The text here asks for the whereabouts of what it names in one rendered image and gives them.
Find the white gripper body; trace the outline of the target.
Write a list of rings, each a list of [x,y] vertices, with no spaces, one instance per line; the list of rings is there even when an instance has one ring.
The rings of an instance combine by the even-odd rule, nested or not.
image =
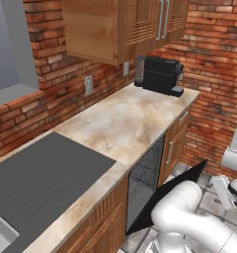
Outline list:
[[[228,190],[229,180],[226,176],[213,176],[210,183],[213,185],[218,198],[227,211],[237,208],[236,200]]]

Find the wooden base cupboard door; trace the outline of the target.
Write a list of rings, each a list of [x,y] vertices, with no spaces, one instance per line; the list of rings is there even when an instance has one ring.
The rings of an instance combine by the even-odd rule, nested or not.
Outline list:
[[[166,181],[168,176],[171,174],[174,167],[180,161],[183,146],[184,146],[187,126],[188,124],[185,124],[177,132],[174,132],[173,126],[171,126],[166,133],[164,150],[163,150],[163,155],[162,155],[162,162],[160,166],[160,175],[159,175],[159,181],[158,181],[159,186],[164,184],[164,182]],[[166,164],[166,161],[168,159],[169,148],[170,148],[170,141],[173,141],[172,155],[170,159],[170,164]]]

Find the dishwasher with dark interior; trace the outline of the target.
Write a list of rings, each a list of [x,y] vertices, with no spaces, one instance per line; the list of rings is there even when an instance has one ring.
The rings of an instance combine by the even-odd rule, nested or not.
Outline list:
[[[162,135],[148,150],[156,150],[160,152],[160,162],[155,174],[155,178],[152,181],[142,181],[133,178],[130,175],[130,172],[133,168],[129,172],[126,211],[126,235],[130,235],[131,233],[134,233],[151,225],[150,213],[158,185],[164,142],[165,136]]]

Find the wooden drawer front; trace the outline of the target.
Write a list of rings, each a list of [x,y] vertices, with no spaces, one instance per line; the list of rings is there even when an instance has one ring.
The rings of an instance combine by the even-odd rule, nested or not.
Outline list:
[[[178,116],[178,118],[176,119],[173,125],[174,132],[179,131],[188,122],[190,118],[190,112],[191,112],[191,108],[187,108],[183,110],[180,116]]]

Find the wooden base cupboard under hob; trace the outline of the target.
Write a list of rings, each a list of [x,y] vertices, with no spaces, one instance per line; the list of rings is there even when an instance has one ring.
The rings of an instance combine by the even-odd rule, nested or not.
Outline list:
[[[55,253],[117,253],[125,239],[125,176]]]

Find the black coffee machine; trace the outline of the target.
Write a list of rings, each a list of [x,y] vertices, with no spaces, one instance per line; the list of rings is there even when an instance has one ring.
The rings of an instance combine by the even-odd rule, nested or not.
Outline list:
[[[148,91],[181,97],[184,88],[179,81],[184,75],[184,65],[178,60],[140,55],[134,61],[134,85]]]

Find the dark grey hob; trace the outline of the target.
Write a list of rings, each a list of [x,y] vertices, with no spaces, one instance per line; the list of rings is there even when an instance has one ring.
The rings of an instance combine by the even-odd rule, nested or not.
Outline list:
[[[0,162],[0,253],[22,253],[115,163],[55,132]]]

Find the pale grey sink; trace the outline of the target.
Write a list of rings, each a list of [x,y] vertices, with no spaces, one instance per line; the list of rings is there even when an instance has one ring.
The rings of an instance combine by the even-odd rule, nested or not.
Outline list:
[[[20,233],[0,216],[0,253],[11,245]]]

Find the wooden wall cupboard door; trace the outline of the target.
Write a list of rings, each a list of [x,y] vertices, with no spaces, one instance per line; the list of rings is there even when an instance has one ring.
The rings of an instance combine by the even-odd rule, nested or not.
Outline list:
[[[158,34],[160,0],[118,1],[118,64],[148,52]]]
[[[184,35],[189,0],[170,0],[169,18],[165,43],[175,42]]]

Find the wooden wall cupboard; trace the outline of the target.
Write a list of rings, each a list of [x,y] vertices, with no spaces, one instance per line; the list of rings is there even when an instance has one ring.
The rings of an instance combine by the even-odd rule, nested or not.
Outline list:
[[[164,0],[161,38],[159,41],[155,39],[149,51],[167,44],[162,39],[165,3],[166,0]],[[61,0],[61,5],[67,53],[71,56],[119,65],[119,0]]]

